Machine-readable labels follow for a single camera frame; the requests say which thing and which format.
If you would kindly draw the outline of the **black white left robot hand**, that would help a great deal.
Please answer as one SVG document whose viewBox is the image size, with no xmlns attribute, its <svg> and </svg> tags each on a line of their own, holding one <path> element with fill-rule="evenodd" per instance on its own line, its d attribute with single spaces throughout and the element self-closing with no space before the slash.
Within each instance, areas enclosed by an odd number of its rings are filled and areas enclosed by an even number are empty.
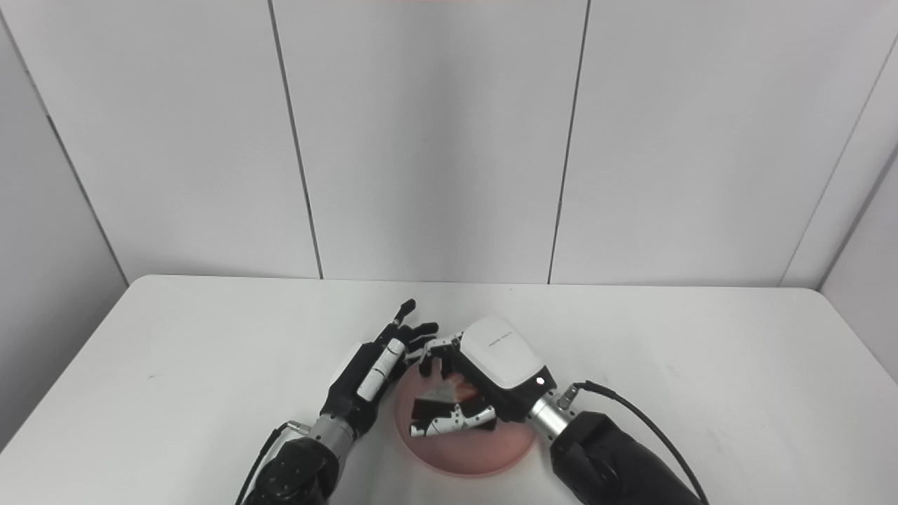
<svg viewBox="0 0 898 505">
<path fill-rule="evenodd" d="M 401 304 L 394 319 L 375 339 L 359 346 L 328 388 L 320 413 L 340 421 L 349 429 L 353 440 L 369 432 L 390 384 L 422 358 L 427 342 L 436 339 L 438 323 L 421 323 L 416 327 L 404 323 L 416 306 L 414 299 Z"/>
</svg>

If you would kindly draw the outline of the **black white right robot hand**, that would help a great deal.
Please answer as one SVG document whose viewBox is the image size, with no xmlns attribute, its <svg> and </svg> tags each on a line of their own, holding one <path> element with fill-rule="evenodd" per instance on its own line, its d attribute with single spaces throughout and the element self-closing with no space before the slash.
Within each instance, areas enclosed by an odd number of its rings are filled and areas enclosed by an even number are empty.
<svg viewBox="0 0 898 505">
<path fill-rule="evenodd" d="M 431 339 L 418 362 L 420 376 L 429 377 L 435 362 L 445 379 L 456 374 L 474 388 L 474 396 L 421 409 L 408 428 L 411 437 L 436 437 L 501 421 L 527 423 L 541 437 L 555 441 L 570 424 L 568 411 L 553 405 L 557 383 L 551 371 L 501 317 L 485 317 L 455 335 Z"/>
</svg>

